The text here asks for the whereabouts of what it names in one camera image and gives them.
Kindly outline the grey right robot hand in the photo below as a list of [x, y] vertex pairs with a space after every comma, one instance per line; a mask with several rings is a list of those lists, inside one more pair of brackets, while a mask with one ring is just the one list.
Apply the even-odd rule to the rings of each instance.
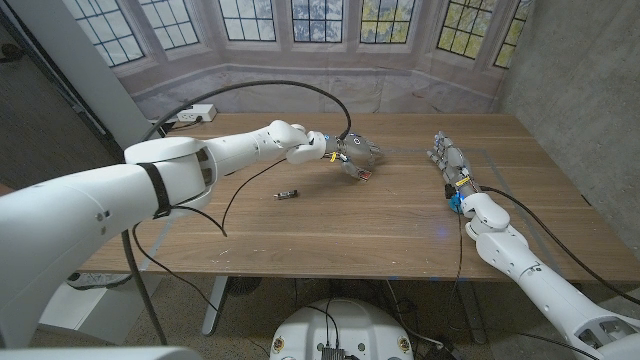
[[439, 131], [435, 135], [433, 149], [427, 154], [441, 170], [447, 186], [447, 194], [457, 192], [462, 197], [467, 197], [480, 192], [480, 187], [474, 180], [470, 162], [444, 132]]

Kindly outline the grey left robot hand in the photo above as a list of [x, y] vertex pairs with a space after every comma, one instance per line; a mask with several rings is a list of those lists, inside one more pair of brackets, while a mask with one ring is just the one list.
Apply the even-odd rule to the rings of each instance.
[[370, 178], [376, 160], [384, 156], [378, 145], [355, 133], [347, 134], [343, 140], [325, 135], [325, 140], [324, 158], [339, 163], [348, 175], [362, 181]]

